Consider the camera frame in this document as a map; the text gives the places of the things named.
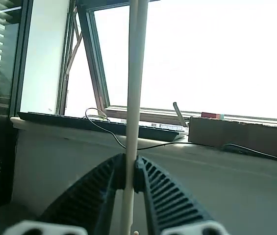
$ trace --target white pole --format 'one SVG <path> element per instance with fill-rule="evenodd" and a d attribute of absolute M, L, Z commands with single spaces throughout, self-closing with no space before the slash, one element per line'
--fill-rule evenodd
<path fill-rule="evenodd" d="M 126 187 L 122 201 L 121 235 L 130 235 L 133 223 L 133 171 L 137 156 L 140 93 L 149 0 L 130 0 L 129 2 Z"/>

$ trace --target black keyboard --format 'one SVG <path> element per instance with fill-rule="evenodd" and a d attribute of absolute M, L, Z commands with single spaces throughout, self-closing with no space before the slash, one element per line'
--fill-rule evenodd
<path fill-rule="evenodd" d="M 31 121 L 39 124 L 105 132 L 93 125 L 89 120 L 85 118 L 31 112 L 18 112 L 18 115 L 22 120 Z M 104 129 L 112 131 L 115 135 L 126 136 L 126 124 L 124 123 L 101 120 L 92 120 L 92 122 Z M 182 136 L 185 136 L 185 132 L 183 131 L 167 130 L 158 127 L 139 126 L 138 137 L 142 139 L 172 142 L 173 140 L 176 140 Z"/>

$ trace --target brown box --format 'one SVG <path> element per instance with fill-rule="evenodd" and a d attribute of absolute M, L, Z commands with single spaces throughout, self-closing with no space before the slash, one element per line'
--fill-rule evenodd
<path fill-rule="evenodd" d="M 233 143 L 277 156 L 276 126 L 191 117 L 188 141 L 216 148 Z"/>

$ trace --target white wall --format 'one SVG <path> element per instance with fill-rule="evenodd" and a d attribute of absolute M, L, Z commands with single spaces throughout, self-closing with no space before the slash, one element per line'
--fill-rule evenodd
<path fill-rule="evenodd" d="M 34 0 L 22 112 L 54 114 L 65 36 L 68 0 Z"/>
<path fill-rule="evenodd" d="M 74 129 L 65 134 L 63 129 L 44 127 L 39 133 L 39 125 L 33 125 L 20 131 L 13 201 L 36 214 L 86 172 L 123 151 L 107 134 Z M 277 234 L 277 162 L 189 145 L 141 154 L 167 169 L 231 234 Z M 121 193 L 116 197 L 110 234 L 119 231 Z M 134 212 L 133 228 L 147 234 L 140 194 L 135 197 Z"/>

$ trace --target cable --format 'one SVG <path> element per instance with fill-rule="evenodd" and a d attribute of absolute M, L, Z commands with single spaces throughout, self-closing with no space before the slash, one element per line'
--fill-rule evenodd
<path fill-rule="evenodd" d="M 108 133 L 110 133 L 114 139 L 116 140 L 116 142 L 124 149 L 126 149 L 126 146 L 124 144 L 122 144 L 119 139 L 116 137 L 116 135 L 112 132 L 112 131 L 109 131 L 101 126 L 98 126 L 97 124 L 95 124 L 92 120 L 89 119 L 89 116 L 87 115 L 87 111 L 90 110 L 90 109 L 95 109 L 95 110 L 98 110 L 100 111 L 101 113 L 103 113 L 106 117 L 107 115 L 99 110 L 99 109 L 96 109 L 96 108 L 88 108 L 86 109 L 85 111 L 85 117 L 96 127 L 98 127 L 99 129 L 103 130 L 103 131 L 106 131 Z M 157 145 L 152 145 L 152 146 L 149 146 L 149 147 L 145 147 L 145 148 L 138 148 L 137 150 L 146 150 L 146 149 L 151 149 L 151 148 L 157 148 L 157 147 L 161 147 L 161 146 L 166 146 L 166 145 L 171 145 L 171 144 L 191 144 L 191 145 L 200 145 L 200 146 L 205 146 L 203 144 L 198 144 L 198 143 L 191 143 L 191 142 L 170 142 L 170 143 L 162 143 L 162 144 L 157 144 Z M 249 153 L 253 153 L 254 155 L 253 156 L 256 156 L 256 157 L 260 157 L 260 158 L 266 158 L 266 159 L 271 159 L 271 160 L 275 160 L 277 161 L 277 157 L 276 156 L 273 156 L 273 155 L 270 155 L 270 154 L 266 154 L 266 153 L 262 153 L 262 152 L 259 152 L 259 151 L 256 151 L 256 150 L 253 150 L 253 149 L 250 149 L 250 148 L 246 148 L 246 147 L 243 147 L 243 146 L 240 146 L 240 145 L 237 145 L 237 144 L 232 144 L 232 143 L 227 143 L 227 144 L 224 144 L 221 149 L 221 151 L 233 151 L 233 152 L 236 152 L 236 153 L 245 153 L 247 155 L 251 155 L 251 154 L 248 154 Z"/>
<path fill-rule="evenodd" d="M 222 151 L 234 151 L 234 152 L 240 152 L 243 154 L 251 155 L 254 154 L 256 157 L 261 157 L 261 158 L 266 158 L 266 159 L 271 159 L 277 161 L 277 156 L 273 156 L 267 153 L 262 153 L 250 148 L 246 148 L 237 144 L 233 143 L 226 143 L 221 147 Z"/>
<path fill-rule="evenodd" d="M 110 134 L 114 137 L 114 139 L 117 141 L 117 143 L 118 143 L 122 148 L 126 149 L 126 146 L 123 145 L 123 144 L 119 141 L 119 139 L 116 137 L 116 135 L 115 135 L 112 131 L 109 131 L 109 130 L 107 130 L 107 129 L 104 129 L 104 128 L 101 127 L 101 126 L 98 126 L 98 125 L 95 124 L 92 120 L 90 120 L 90 119 L 88 118 L 88 116 L 87 116 L 87 111 L 90 110 L 90 109 L 95 109 L 95 110 L 98 110 L 98 111 L 104 113 L 103 111 L 101 111 L 101 110 L 99 110 L 99 109 L 96 109 L 96 108 L 88 108 L 88 109 L 86 109 L 86 111 L 85 111 L 85 117 L 90 121 L 90 123 L 93 124 L 94 126 L 98 127 L 99 129 L 101 129 L 101 130 L 103 130 L 103 131 L 106 131 L 106 132 L 110 133 Z"/>
<path fill-rule="evenodd" d="M 110 121 L 107 117 L 99 116 L 99 115 L 88 115 L 89 118 L 102 118 L 107 121 Z"/>

